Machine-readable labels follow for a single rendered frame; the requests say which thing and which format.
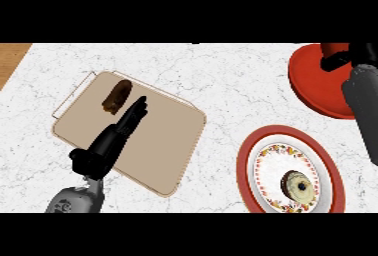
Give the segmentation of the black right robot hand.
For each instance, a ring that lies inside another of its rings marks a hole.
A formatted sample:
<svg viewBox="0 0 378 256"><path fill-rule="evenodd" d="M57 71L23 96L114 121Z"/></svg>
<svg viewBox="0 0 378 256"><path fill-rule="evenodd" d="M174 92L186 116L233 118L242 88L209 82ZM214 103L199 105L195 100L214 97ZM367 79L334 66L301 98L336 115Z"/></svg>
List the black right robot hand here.
<svg viewBox="0 0 378 256"><path fill-rule="evenodd" d="M320 68L331 72L347 63L378 68L378 43L322 43Z"/></svg>

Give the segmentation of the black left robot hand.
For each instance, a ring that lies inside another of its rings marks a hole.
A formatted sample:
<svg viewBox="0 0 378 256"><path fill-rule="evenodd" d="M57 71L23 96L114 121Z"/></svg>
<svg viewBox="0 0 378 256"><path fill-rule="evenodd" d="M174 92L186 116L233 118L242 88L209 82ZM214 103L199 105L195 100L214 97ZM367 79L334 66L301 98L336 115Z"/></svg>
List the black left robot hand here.
<svg viewBox="0 0 378 256"><path fill-rule="evenodd" d="M147 114L146 97L142 96L128 107L122 117L96 137L87 149L75 148L69 153L72 171L93 180L109 173L119 157L124 145L137 125Z"/></svg>

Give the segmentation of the red bowl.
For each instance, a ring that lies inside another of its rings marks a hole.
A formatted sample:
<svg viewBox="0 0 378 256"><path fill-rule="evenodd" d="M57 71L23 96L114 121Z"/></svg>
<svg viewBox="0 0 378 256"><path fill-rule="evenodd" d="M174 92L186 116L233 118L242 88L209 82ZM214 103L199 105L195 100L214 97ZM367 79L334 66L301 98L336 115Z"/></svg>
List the red bowl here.
<svg viewBox="0 0 378 256"><path fill-rule="evenodd" d="M298 99L319 114L353 119L341 86L350 77L347 43L317 43L300 47L291 55L288 79Z"/></svg>

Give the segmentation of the red-rimmed floral plate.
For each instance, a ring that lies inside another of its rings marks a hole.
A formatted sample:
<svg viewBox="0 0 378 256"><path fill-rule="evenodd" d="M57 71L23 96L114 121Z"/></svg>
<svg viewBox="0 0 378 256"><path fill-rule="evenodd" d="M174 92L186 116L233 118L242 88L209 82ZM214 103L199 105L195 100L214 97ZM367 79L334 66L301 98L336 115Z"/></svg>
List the red-rimmed floral plate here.
<svg viewBox="0 0 378 256"><path fill-rule="evenodd" d="M289 170L313 185L308 204L292 201L280 190ZM236 158L239 193L252 213L342 213L345 193L336 165L317 141L283 125L258 128L246 137Z"/></svg>

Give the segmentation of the yellow bell pepper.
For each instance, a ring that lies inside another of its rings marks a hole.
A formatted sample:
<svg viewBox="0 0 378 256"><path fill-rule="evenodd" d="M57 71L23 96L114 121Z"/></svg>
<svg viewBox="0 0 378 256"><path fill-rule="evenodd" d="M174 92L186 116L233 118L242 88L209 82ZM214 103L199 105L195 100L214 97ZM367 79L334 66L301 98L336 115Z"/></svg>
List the yellow bell pepper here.
<svg viewBox="0 0 378 256"><path fill-rule="evenodd" d="M307 176L289 170L280 179L280 190L283 195L295 202L308 204L313 201L314 190Z"/></svg>

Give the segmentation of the beige cutting board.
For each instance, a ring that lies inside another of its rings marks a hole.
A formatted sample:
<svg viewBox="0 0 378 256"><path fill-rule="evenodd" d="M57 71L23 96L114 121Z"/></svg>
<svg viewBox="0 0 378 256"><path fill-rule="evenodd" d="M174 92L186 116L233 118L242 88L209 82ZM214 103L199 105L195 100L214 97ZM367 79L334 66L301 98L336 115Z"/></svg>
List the beige cutting board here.
<svg viewBox="0 0 378 256"><path fill-rule="evenodd" d="M106 126L118 121L119 113L108 113L102 102L116 83L130 77L103 71L52 126L53 135L71 146L90 146ZM177 190L183 173L204 130L207 116L189 101L162 89L131 81L125 103L146 98L147 114L127 140L114 169L159 196L168 197Z"/></svg>

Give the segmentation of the dark brown oblong food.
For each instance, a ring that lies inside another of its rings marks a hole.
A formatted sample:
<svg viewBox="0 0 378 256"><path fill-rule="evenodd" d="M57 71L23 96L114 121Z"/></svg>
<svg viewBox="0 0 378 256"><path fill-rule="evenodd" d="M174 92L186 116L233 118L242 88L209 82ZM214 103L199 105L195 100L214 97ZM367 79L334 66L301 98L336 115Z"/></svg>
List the dark brown oblong food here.
<svg viewBox="0 0 378 256"><path fill-rule="evenodd" d="M131 92L133 84L130 80L121 80L112 88L112 91L102 102L103 110L112 115L122 107Z"/></svg>

